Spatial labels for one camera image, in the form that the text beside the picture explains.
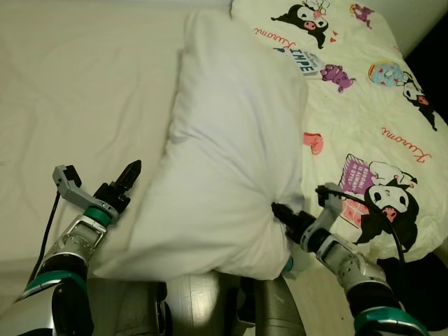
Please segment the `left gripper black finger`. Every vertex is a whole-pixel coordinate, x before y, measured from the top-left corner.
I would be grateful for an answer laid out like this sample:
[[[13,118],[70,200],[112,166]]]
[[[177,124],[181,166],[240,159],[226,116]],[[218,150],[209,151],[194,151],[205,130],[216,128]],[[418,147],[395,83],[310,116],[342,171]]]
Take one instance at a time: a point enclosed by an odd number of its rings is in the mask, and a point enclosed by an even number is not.
[[[137,182],[141,173],[141,160],[132,161],[122,171],[122,174],[116,179],[116,185],[119,188],[132,188]]]
[[[131,162],[122,171],[122,193],[132,189],[141,173],[141,163]]]

